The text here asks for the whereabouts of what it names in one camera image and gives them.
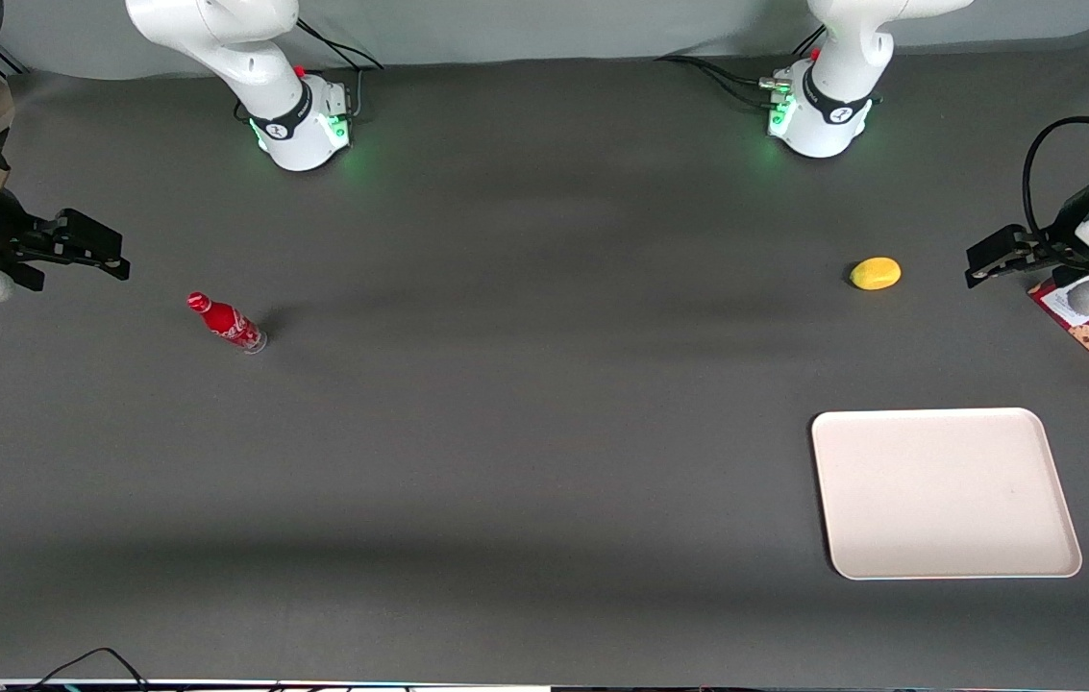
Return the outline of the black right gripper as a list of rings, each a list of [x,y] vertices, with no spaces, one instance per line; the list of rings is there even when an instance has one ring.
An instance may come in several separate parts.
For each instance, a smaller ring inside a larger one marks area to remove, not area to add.
[[[122,235],[85,213],[64,209],[56,220],[24,210],[9,191],[0,192],[0,268],[22,262],[82,264],[127,281],[131,264],[121,258]]]

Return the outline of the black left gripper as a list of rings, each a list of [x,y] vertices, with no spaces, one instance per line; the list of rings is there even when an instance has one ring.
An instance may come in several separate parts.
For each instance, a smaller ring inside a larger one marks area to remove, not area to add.
[[[976,245],[966,251],[966,287],[975,288],[1001,276],[1031,271],[1033,255],[1036,270],[1066,267],[1089,274],[1089,245],[1077,236],[1079,224],[1088,219],[1089,185],[1085,185],[1063,203],[1053,222],[1041,229],[1040,236],[1048,246],[1036,248],[1036,236],[1024,224],[1005,224],[989,236],[989,248]]]

